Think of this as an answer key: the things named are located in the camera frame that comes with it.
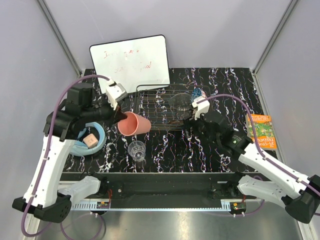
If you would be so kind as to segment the blue patterned bowl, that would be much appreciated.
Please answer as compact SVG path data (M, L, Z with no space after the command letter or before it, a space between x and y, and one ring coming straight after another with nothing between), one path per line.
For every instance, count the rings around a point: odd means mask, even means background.
M206 98L206 93L201 88L195 88L191 94L191 102L193 102L195 99L203 97Z

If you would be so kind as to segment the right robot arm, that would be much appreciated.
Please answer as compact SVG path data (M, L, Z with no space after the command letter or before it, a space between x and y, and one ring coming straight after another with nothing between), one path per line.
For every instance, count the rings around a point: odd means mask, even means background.
M320 206L318 175L300 173L261 150L246 134L233 130L219 112L202 113L199 118L185 116L183 127L188 135L206 140L224 155L250 166L268 179L258 180L237 173L235 181L227 185L230 197L246 195L272 202L304 224L317 215Z

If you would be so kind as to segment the pink tumbler cup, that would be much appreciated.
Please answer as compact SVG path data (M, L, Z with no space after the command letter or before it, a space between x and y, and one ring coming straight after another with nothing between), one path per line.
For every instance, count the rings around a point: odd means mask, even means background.
M119 132L124 136L134 136L146 134L151 130L151 122L133 112L125 112L126 119L120 120L117 123Z

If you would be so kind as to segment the light blue headphones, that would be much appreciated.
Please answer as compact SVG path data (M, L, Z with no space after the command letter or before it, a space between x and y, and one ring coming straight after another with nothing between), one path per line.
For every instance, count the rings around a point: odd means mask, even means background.
M85 135L88 128L94 128L99 137L93 133L85 136L82 141L80 139ZM88 155L93 155L99 152L106 143L106 133L104 128L97 122L89 122L85 125L85 128L79 132L77 139L70 150L70 154L76 157L83 157Z

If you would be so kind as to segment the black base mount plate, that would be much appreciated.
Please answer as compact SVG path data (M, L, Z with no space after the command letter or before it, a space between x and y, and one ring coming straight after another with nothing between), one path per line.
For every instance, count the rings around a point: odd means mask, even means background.
M236 173L106 173L112 209L204 209L242 200Z

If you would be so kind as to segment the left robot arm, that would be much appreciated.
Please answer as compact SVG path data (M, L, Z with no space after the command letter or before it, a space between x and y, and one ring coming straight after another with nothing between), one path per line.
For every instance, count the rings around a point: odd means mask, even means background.
M108 193L108 179L98 173L90 173L73 185L58 189L65 162L80 132L91 122L114 124L124 118L118 102L127 92L121 84L106 87L107 104L101 107L94 107L93 91L89 83L76 83L47 116L35 174L24 196L14 199L14 209L45 222L61 223L73 205L91 195L103 198Z

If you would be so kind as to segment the whiteboard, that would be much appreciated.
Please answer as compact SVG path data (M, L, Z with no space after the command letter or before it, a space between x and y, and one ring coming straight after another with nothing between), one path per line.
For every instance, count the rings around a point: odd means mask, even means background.
M127 93L170 84L164 35L96 44L89 52L96 74L121 84Z

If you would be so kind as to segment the red floral plate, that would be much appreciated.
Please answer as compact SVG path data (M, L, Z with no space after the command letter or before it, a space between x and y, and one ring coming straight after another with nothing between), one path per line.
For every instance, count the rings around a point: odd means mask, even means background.
M168 123L169 125L183 125L184 121L182 119L171 120Z

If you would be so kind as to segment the pink dice cube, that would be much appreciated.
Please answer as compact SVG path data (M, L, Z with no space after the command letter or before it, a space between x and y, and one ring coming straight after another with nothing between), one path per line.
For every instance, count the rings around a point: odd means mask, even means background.
M83 138L83 143L89 148L95 148L98 143L99 140L95 137L95 135L93 133L90 133L89 135L87 135L86 137Z

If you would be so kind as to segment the clear glass cup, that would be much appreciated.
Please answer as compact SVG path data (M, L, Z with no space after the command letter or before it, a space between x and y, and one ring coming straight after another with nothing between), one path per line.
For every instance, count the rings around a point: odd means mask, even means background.
M128 145L128 153L134 161L141 162L146 156L146 146L142 141L133 141Z

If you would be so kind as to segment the clear glass plate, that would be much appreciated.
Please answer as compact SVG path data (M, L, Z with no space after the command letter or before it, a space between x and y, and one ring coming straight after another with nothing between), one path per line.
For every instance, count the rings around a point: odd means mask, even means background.
M168 101L168 104L176 110L186 111L192 108L191 100L192 96L190 94L178 93Z

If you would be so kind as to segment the orange green book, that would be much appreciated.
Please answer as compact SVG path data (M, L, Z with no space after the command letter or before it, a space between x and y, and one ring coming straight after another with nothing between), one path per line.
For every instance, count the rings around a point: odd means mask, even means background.
M275 151L277 149L272 118L269 115L252 114L257 142L261 149Z

